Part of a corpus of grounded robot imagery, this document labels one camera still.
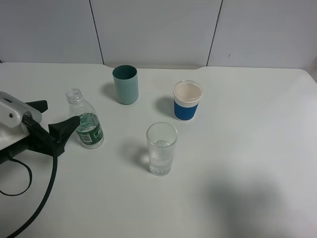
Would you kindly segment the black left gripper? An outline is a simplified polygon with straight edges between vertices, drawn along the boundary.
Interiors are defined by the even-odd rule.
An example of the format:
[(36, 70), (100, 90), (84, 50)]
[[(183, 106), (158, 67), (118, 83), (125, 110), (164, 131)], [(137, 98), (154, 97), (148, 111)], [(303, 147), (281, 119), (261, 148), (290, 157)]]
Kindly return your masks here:
[[(40, 113), (48, 110), (48, 103), (46, 100), (27, 102), (26, 104), (33, 109), (38, 110)], [(29, 134), (20, 141), (0, 150), (0, 163), (3, 164), (10, 158), (22, 153), (25, 150), (30, 150), (50, 156), (56, 155), (58, 157), (64, 153), (64, 148), (67, 141), (79, 125), (79, 116), (73, 116), (65, 121), (48, 125), (49, 135), (53, 140), (54, 153), (52, 152), (51, 146), (45, 144), (45, 139), (41, 140)]]

